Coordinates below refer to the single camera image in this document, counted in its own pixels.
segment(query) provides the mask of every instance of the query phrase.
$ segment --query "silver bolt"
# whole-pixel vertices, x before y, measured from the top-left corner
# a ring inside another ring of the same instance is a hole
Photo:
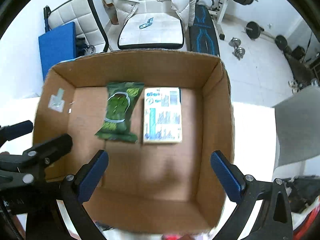
[[[50,159],[49,158],[44,158],[44,163],[47,164],[47,165],[50,164]]]
[[[69,174],[66,176],[66,180],[67,181],[72,181],[74,179],[75,176],[73,176],[72,174]]]
[[[26,175],[23,176],[22,180],[23,180],[23,182],[24,182],[25,184],[30,184],[30,183],[33,182],[34,177],[33,177],[32,174],[26,174]]]
[[[36,151],[30,151],[30,152],[28,152],[28,156],[30,156],[30,157],[33,157],[33,156],[35,156],[36,154],[37,154]]]
[[[281,184],[282,184],[282,179],[277,178],[277,179],[276,179],[276,183],[279,184],[279,185],[281,185]]]
[[[245,179],[246,179],[247,181],[253,181],[254,177],[253,177],[252,175],[246,175],[246,176],[245,176]]]

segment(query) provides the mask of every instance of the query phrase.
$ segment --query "white box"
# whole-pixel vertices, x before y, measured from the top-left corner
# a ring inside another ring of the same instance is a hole
[[[143,143],[181,142],[181,121],[179,88],[144,90]]]

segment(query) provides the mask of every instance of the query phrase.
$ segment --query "green plastic wrapper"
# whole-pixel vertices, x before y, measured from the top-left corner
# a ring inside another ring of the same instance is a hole
[[[137,142],[137,135],[130,132],[130,119],[143,87],[141,82],[108,83],[107,113],[96,133],[100,139]]]

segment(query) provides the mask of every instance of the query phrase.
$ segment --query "cardboard box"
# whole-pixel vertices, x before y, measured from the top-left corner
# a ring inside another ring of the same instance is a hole
[[[98,139],[94,134],[103,123],[105,85],[111,81],[180,87],[183,141],[142,144],[144,93],[131,118],[138,143]],[[62,113],[48,108],[50,96],[59,88],[64,89]],[[48,179],[75,174],[99,149],[108,152],[102,185],[84,203],[92,219],[132,232],[199,233],[216,226],[225,201],[209,158],[215,150],[233,158],[229,94],[228,75],[215,56],[128,50],[81,57],[49,71],[33,143],[65,132],[73,138],[71,153],[46,169]]]
[[[143,143],[182,141],[180,88],[144,90]]]

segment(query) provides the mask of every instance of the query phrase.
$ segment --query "black mat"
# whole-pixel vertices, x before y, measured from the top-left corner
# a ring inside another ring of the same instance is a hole
[[[191,51],[220,56],[216,30],[205,6],[196,5],[195,20],[189,27]]]

